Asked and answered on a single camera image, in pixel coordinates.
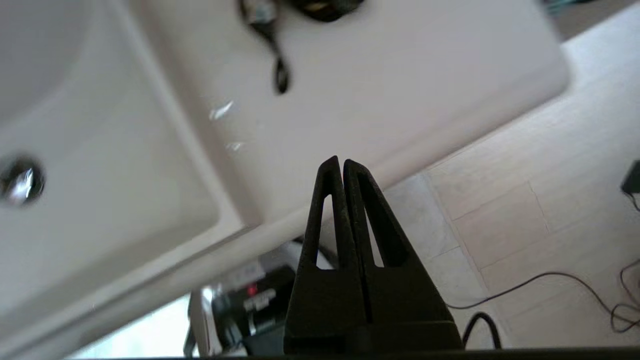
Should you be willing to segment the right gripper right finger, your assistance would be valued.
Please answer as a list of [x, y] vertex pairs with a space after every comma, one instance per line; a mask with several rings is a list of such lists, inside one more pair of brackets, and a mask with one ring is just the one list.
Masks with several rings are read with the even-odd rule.
[[356, 352], [461, 350], [452, 314], [371, 172], [348, 159], [343, 186], [359, 259], [365, 323], [347, 339]]

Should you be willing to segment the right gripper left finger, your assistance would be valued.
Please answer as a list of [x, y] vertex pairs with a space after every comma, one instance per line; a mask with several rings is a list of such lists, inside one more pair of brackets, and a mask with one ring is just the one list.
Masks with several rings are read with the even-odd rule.
[[[353, 182], [336, 156], [318, 167], [286, 313], [286, 353], [373, 352], [363, 262], [370, 234], [364, 206], [352, 196]], [[333, 210], [336, 269], [317, 264], [326, 198]]]

